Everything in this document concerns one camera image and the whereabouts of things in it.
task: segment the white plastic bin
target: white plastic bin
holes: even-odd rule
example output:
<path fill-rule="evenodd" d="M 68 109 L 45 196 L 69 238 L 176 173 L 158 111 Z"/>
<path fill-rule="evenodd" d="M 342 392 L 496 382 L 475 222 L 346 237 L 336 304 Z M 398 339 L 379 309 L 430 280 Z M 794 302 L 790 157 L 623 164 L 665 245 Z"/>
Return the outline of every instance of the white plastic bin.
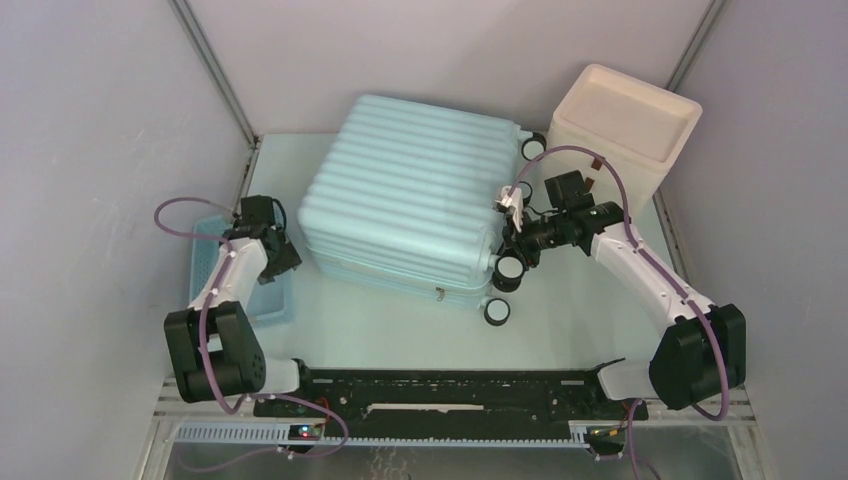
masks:
<path fill-rule="evenodd" d="M 648 204 L 701 117 L 701 106 L 601 65 L 589 65 L 559 104 L 548 148 L 574 144 L 605 156 L 621 175 L 632 215 Z M 594 183 L 595 201 L 621 203 L 606 169 L 591 157 L 561 152 L 537 167 L 539 180 L 579 169 Z"/>

